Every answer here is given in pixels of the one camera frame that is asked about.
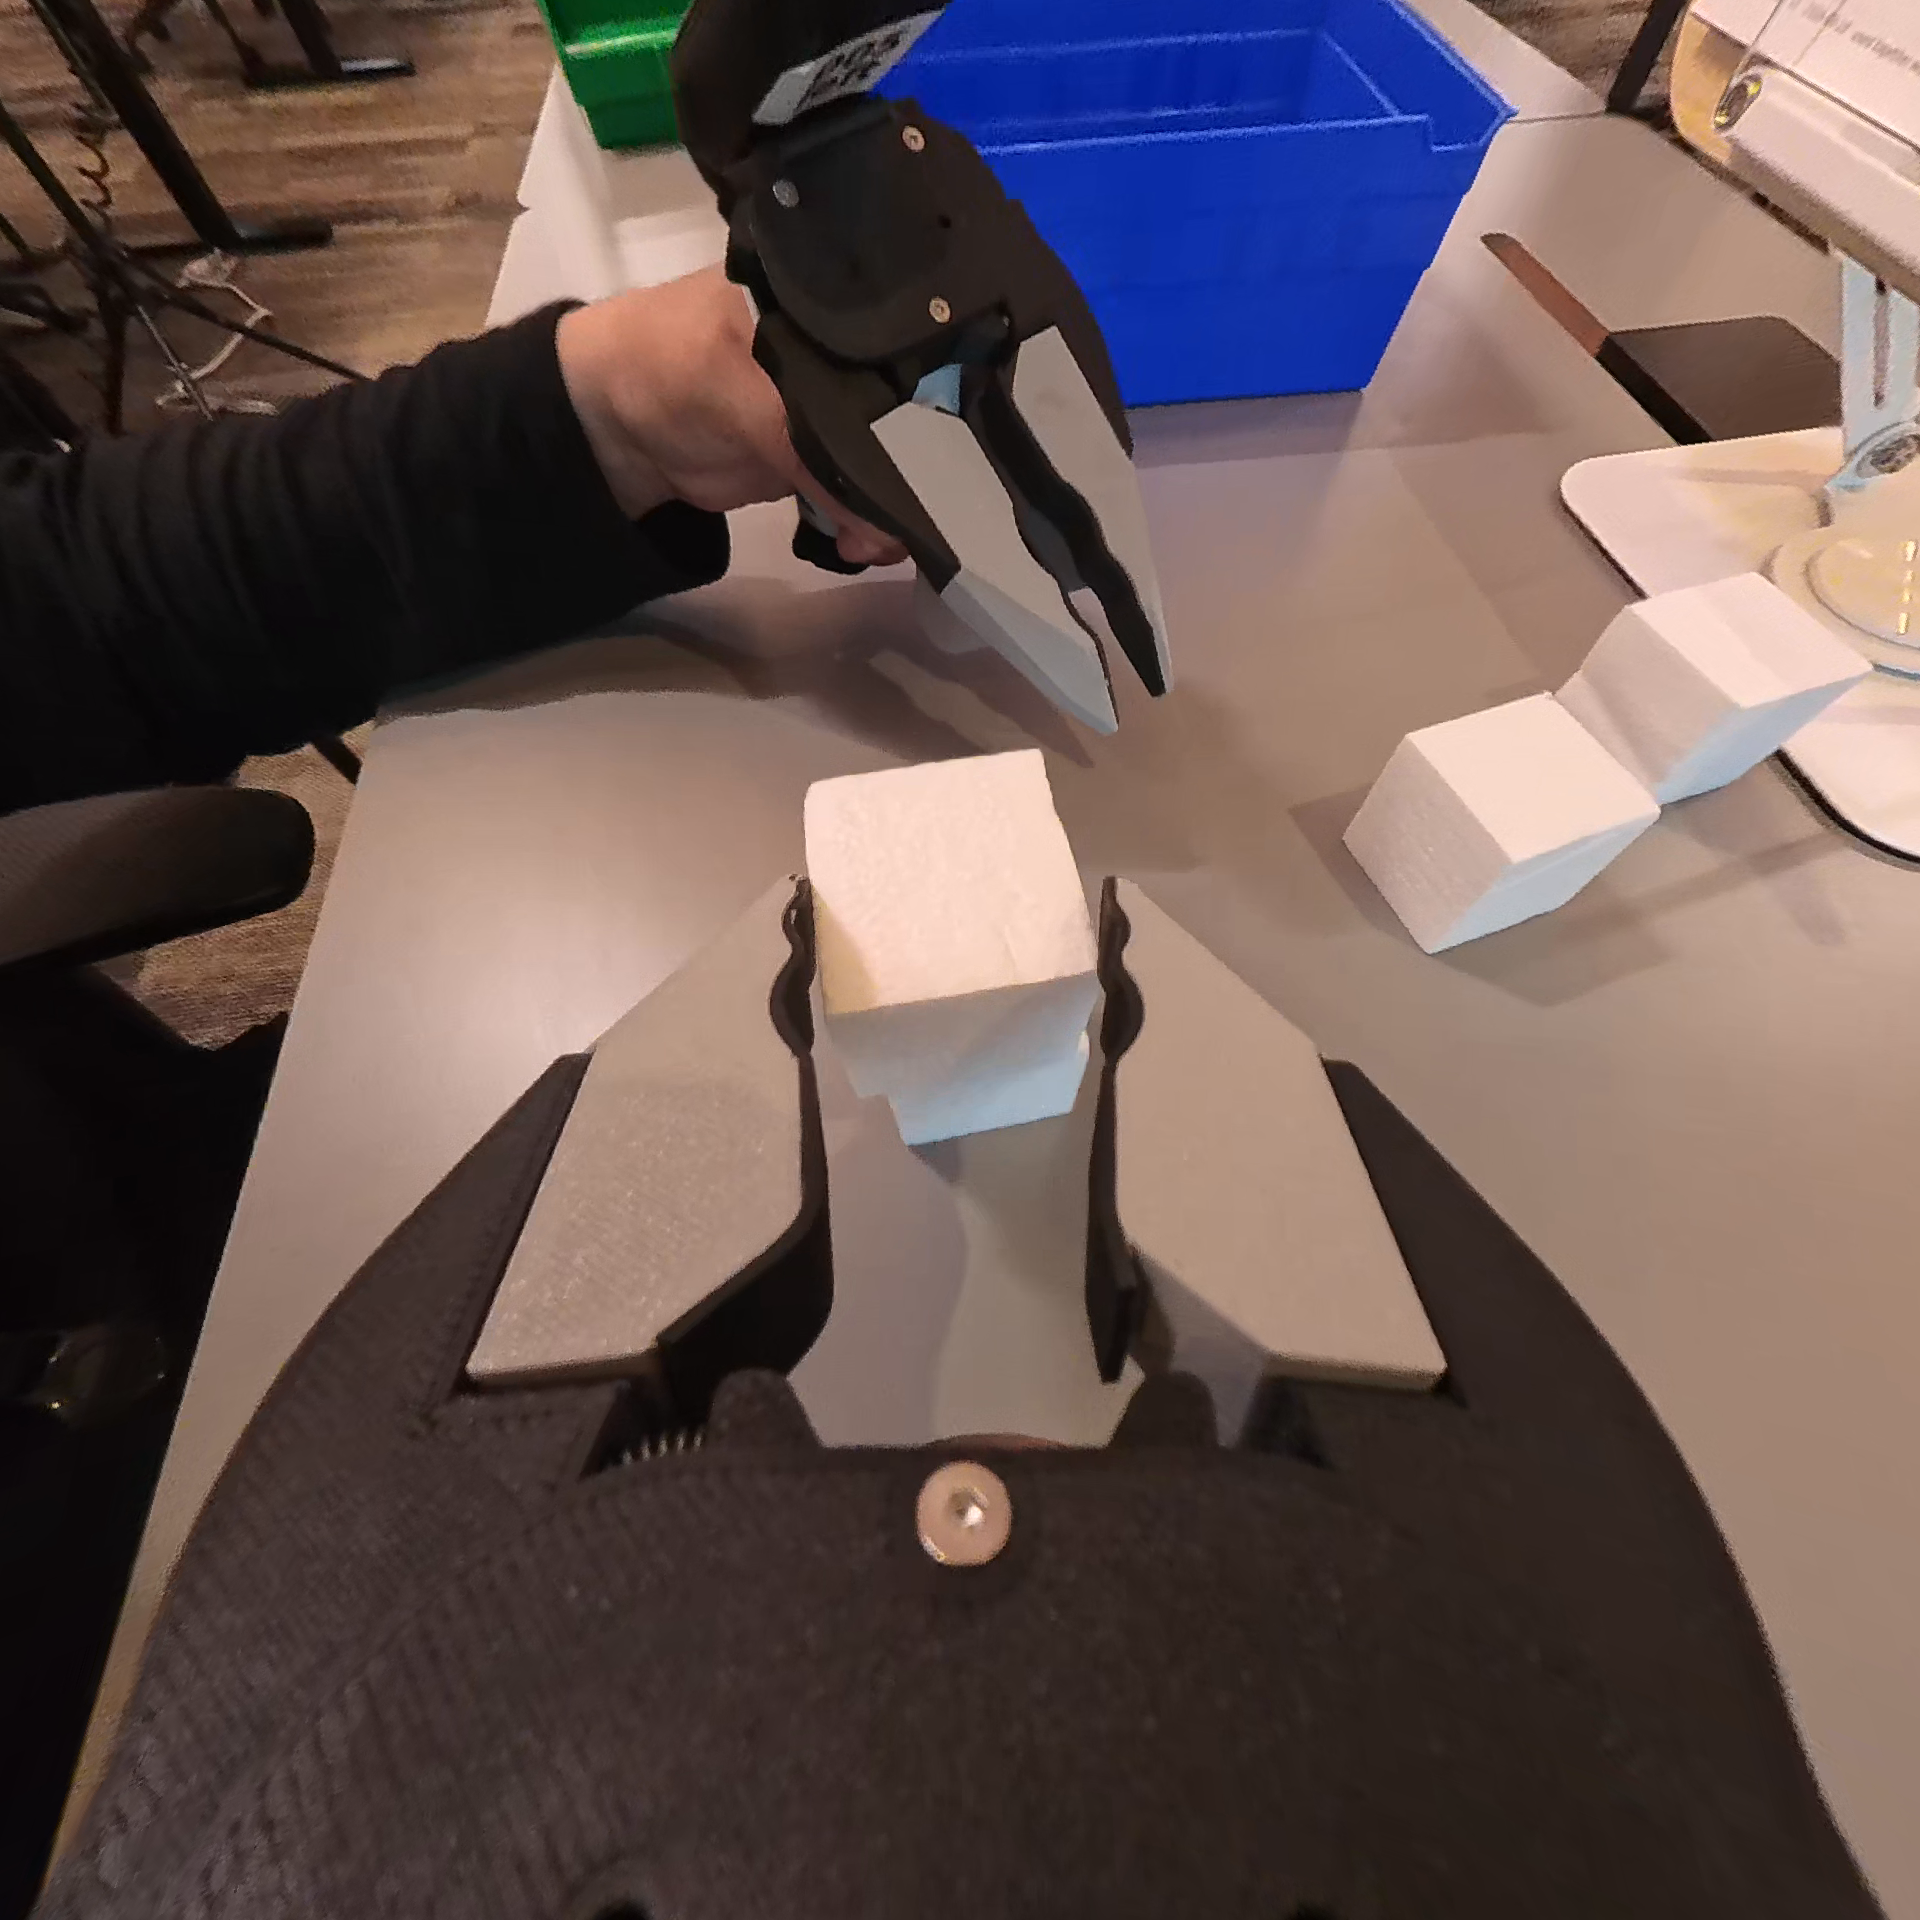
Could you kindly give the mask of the white foam cube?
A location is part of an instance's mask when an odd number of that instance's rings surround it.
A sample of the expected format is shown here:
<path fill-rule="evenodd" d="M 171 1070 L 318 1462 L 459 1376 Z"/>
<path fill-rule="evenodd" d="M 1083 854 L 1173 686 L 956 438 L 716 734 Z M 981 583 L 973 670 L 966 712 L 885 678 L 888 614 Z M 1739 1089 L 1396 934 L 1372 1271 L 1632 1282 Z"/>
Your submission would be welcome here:
<path fill-rule="evenodd" d="M 1868 674 L 1746 572 L 1624 609 L 1555 700 L 1666 807 L 1739 780 Z"/>
<path fill-rule="evenodd" d="M 858 1062 L 851 1050 L 841 1058 L 852 1091 L 880 1097 L 900 1140 L 920 1148 L 1067 1116 L 1089 1073 L 1091 1040 L 1082 1026 L 1064 1040 L 966 1058 L 920 1052 Z"/>
<path fill-rule="evenodd" d="M 1659 803 L 1553 695 L 1404 736 L 1342 834 L 1426 954 L 1578 897 Z"/>
<path fill-rule="evenodd" d="M 803 838 L 822 1010 L 859 1089 L 1083 1035 L 1096 934 L 1043 752 L 816 783 Z"/>

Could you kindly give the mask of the green plastic bin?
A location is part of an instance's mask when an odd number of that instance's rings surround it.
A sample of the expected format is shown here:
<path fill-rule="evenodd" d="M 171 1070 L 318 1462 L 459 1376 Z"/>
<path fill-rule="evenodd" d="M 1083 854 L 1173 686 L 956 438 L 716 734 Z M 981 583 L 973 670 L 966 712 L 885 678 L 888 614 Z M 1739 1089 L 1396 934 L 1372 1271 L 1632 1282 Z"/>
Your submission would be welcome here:
<path fill-rule="evenodd" d="M 539 3 L 561 73 L 604 152 L 678 147 L 668 60 L 691 3 Z"/>

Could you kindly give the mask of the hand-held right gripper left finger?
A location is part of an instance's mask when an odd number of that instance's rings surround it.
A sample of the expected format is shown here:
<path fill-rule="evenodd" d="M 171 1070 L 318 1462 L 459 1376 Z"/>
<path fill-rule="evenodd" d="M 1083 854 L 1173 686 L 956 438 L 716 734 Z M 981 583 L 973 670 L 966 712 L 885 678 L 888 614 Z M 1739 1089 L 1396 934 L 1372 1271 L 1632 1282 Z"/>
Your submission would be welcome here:
<path fill-rule="evenodd" d="M 467 1363 L 475 1387 L 789 1376 L 833 1311 L 816 942 L 780 878 L 593 1047 Z"/>

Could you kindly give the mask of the printed instruction sheet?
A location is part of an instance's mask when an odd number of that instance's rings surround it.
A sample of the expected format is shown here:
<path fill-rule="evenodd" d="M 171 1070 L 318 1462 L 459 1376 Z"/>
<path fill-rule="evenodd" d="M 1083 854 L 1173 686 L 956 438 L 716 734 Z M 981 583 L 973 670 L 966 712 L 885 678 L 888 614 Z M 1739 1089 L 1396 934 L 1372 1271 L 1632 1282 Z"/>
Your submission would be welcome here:
<path fill-rule="evenodd" d="M 1916 3 L 1693 3 L 1693 16 L 1917 147 Z"/>

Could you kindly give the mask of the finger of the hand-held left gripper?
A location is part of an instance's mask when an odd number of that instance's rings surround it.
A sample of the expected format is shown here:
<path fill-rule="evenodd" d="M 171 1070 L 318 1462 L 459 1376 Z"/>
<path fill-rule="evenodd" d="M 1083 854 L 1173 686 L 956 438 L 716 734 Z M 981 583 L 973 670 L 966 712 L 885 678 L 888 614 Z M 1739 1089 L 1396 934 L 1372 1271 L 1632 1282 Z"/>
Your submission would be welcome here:
<path fill-rule="evenodd" d="M 1173 684 L 1162 580 L 1125 412 L 1083 330 L 1036 330 L 979 372 L 979 440 L 1012 499 L 1016 528 L 1070 624 L 1131 665 L 1158 700 Z"/>
<path fill-rule="evenodd" d="M 993 464 L 962 419 L 962 367 L 923 375 L 875 438 L 954 556 L 947 586 L 920 590 L 923 632 L 956 654 L 994 649 L 1097 734 L 1118 729 L 1114 679 L 1075 611 L 1083 580 L 1066 538 Z"/>

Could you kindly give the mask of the black rectangular desk panel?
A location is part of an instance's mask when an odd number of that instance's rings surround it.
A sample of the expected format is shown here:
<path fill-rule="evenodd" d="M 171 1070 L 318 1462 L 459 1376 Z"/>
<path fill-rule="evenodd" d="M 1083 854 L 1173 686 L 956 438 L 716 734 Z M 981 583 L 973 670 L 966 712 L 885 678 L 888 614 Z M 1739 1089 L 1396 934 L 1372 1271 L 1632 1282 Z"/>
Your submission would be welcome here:
<path fill-rule="evenodd" d="M 1785 319 L 1610 331 L 1597 367 L 1682 447 L 1841 424 L 1841 371 Z"/>

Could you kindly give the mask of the blue plastic bin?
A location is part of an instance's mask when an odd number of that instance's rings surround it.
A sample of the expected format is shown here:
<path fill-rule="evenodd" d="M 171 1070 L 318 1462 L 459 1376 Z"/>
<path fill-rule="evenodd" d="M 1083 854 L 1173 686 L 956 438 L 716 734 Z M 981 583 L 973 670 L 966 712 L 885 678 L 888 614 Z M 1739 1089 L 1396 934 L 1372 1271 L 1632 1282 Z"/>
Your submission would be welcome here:
<path fill-rule="evenodd" d="M 962 3 L 880 83 L 962 130 L 1133 410 L 1364 390 L 1509 105 L 1396 3 Z"/>

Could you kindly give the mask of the person's left forearm black sleeve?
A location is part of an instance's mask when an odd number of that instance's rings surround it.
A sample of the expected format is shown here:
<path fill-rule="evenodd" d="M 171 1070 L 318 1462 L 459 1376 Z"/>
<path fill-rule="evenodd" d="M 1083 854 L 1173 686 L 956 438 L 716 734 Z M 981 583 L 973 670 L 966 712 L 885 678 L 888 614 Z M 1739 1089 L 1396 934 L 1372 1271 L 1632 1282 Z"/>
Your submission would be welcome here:
<path fill-rule="evenodd" d="M 718 583 L 720 513 L 617 508 L 568 312 L 274 419 L 4 449 L 3 812 L 213 783 Z"/>

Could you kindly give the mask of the person's dark clothed legs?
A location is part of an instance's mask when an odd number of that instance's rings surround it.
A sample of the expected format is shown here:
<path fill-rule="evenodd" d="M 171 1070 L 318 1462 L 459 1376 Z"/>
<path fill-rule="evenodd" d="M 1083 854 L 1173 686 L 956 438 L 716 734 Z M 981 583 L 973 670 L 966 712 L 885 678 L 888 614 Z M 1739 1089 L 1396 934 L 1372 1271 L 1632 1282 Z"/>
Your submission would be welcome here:
<path fill-rule="evenodd" d="M 4 1916 L 54 1847 L 284 1031 L 206 1047 L 96 968 L 4 975 Z"/>

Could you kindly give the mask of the white document stand with sheet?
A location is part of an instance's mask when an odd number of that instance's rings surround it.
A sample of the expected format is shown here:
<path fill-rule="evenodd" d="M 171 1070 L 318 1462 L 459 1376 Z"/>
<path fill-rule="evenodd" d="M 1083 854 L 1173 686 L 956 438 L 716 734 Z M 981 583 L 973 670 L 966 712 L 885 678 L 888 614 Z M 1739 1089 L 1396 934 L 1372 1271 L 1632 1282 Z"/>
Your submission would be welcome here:
<path fill-rule="evenodd" d="M 1635 588 L 1756 569 L 1869 662 L 1782 760 L 1830 823 L 1916 866 L 1917 147 L 1758 60 L 1692 6 L 1670 116 L 1702 160 L 1826 244 L 1841 424 L 1585 463 L 1563 500 Z"/>

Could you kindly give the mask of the person's left hand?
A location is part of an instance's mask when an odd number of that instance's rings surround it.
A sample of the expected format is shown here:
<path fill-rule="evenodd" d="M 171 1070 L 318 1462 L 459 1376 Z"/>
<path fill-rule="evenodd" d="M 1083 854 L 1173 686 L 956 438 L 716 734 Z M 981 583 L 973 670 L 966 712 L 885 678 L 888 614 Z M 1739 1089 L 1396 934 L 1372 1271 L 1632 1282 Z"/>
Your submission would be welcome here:
<path fill-rule="evenodd" d="M 718 265 L 561 315 L 568 401 L 616 506 L 637 521 L 674 503 L 736 513 L 793 497 L 833 528 L 841 560 L 906 560 L 810 475 L 752 345 L 752 304 Z"/>

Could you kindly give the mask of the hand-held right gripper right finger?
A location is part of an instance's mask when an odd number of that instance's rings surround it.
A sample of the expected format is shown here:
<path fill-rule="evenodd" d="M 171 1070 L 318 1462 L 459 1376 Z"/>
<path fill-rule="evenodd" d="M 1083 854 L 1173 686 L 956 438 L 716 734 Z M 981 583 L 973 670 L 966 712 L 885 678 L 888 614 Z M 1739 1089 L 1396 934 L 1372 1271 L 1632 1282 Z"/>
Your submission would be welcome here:
<path fill-rule="evenodd" d="M 1099 891 L 1096 1369 L 1434 1387 L 1448 1363 L 1318 1047 L 1156 905 Z"/>

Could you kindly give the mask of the black table leg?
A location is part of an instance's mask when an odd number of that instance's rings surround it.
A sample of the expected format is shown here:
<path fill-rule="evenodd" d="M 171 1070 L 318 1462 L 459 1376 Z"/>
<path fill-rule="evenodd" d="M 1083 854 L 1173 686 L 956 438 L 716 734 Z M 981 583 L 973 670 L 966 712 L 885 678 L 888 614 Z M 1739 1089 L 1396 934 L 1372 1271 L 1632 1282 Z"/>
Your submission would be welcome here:
<path fill-rule="evenodd" d="M 251 91 L 292 91 L 411 81 L 417 62 L 405 55 L 342 55 L 323 3 L 253 3 L 261 16 L 276 16 L 294 39 L 297 60 L 270 60 L 241 35 L 226 3 L 201 3 L 228 41 L 241 78 Z"/>
<path fill-rule="evenodd" d="M 197 242 L 230 256 L 292 255 L 329 244 L 331 226 L 318 215 L 246 224 L 228 212 L 96 6 L 30 3 L 28 8 L 84 94 L 106 108 L 133 139 L 138 155 L 179 208 Z"/>

